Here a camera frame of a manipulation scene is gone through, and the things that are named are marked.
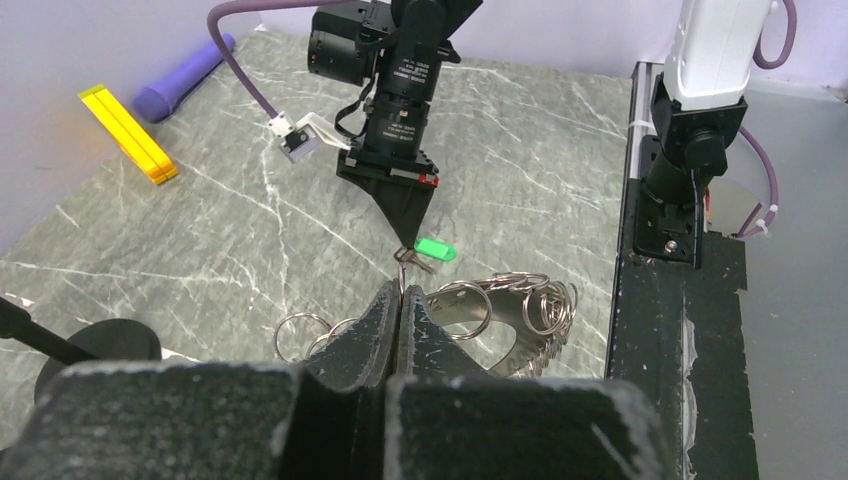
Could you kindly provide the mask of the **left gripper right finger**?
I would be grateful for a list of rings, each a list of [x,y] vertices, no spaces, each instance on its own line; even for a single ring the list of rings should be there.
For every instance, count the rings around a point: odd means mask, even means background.
[[[455,391],[499,382],[435,323],[422,288],[407,287],[397,332],[394,389]]]

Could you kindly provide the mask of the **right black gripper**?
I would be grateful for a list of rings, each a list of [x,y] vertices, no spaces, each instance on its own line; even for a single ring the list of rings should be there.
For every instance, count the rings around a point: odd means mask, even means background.
[[[450,38],[480,5],[351,1],[312,17],[309,71],[361,89],[334,119],[350,144],[337,175],[372,197],[404,247],[414,246],[439,182],[421,142],[441,67],[461,60]]]

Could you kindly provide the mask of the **metal disc with keyrings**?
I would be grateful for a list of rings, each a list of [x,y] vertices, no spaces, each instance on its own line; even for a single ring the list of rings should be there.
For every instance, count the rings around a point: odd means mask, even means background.
[[[530,272],[455,280],[425,298],[433,322],[461,346],[486,348],[490,330],[510,329],[512,343],[486,370],[518,378],[542,376],[568,343],[579,304],[575,284]]]

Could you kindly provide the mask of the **key with green tag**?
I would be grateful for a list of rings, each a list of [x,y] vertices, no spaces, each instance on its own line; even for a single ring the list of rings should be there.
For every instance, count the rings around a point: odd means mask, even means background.
[[[430,238],[419,238],[412,247],[399,248],[393,257],[400,264],[412,264],[426,273],[433,274],[435,269],[424,260],[424,257],[451,262],[457,255],[457,250],[452,245]]]

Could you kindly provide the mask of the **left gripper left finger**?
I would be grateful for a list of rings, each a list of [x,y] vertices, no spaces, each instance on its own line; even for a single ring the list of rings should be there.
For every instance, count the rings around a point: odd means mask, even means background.
[[[293,479],[382,477],[401,307],[398,282],[384,283],[357,321],[302,363],[291,416]]]

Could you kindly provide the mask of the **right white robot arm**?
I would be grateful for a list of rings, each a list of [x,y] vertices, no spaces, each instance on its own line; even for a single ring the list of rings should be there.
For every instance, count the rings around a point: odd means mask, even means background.
[[[441,68],[459,63],[452,35],[475,1],[336,1],[316,9],[307,66],[361,90],[365,121],[344,130],[338,175],[366,191],[401,245],[415,244],[439,183],[420,144]],[[766,1],[686,1],[652,96],[657,153],[640,181],[634,247],[644,256],[702,262],[705,197],[728,167],[747,111],[750,65]]]

